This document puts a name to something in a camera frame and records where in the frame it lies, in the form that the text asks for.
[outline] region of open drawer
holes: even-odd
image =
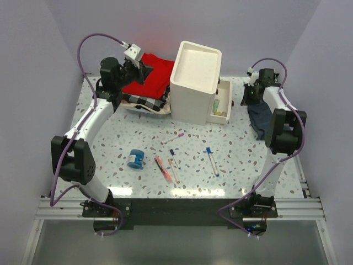
[[[215,100],[219,99],[220,104],[218,105],[217,112],[225,112],[225,116],[214,115],[211,109],[211,114],[207,117],[206,121],[209,123],[219,123],[219,124],[227,124],[231,116],[231,108],[232,108],[232,82],[221,80],[218,88],[218,94],[215,95]]]

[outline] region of gray floor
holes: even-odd
[[[103,240],[91,221],[46,221],[33,264],[320,264],[315,222],[274,221],[260,240],[225,227],[140,226]]]

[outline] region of pink marker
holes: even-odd
[[[177,138],[179,138],[179,137],[182,137],[183,135],[184,135],[184,133],[178,134],[177,136],[175,136],[175,137],[173,137],[173,138],[170,138],[170,139],[168,139],[167,141],[161,142],[161,144],[162,144],[162,145],[165,145],[166,143],[171,142],[171,141],[173,141],[173,140],[175,140],[175,139],[177,139]]]

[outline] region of white table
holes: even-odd
[[[98,77],[90,77],[93,84]],[[246,77],[224,77],[233,82],[231,118],[226,126],[207,123],[205,126],[137,115],[118,108],[98,132],[91,151],[96,174],[118,198],[239,198],[250,190],[265,162],[265,142],[256,140],[246,107],[240,106]],[[83,82],[72,124],[75,124],[92,100],[88,84]],[[161,141],[176,134],[185,136],[166,146]],[[220,170],[215,177],[206,147],[214,152]],[[177,169],[180,184],[168,184],[153,158],[159,156],[165,166],[172,148],[181,160]],[[131,149],[145,152],[143,170],[127,166]],[[276,190],[276,198],[303,198],[298,159],[286,163]],[[59,179],[57,195],[70,183]],[[83,198],[79,191],[66,197]]]

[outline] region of white wall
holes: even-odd
[[[222,74],[244,75],[265,56],[287,61],[320,0],[45,0],[71,51],[102,32],[175,60],[180,42],[220,49]],[[89,72],[121,47],[95,37],[82,49]]]
[[[42,0],[0,1],[0,264],[19,264],[82,80]]]
[[[308,114],[301,154],[340,264],[353,264],[353,1],[322,0],[286,64],[285,89]]]

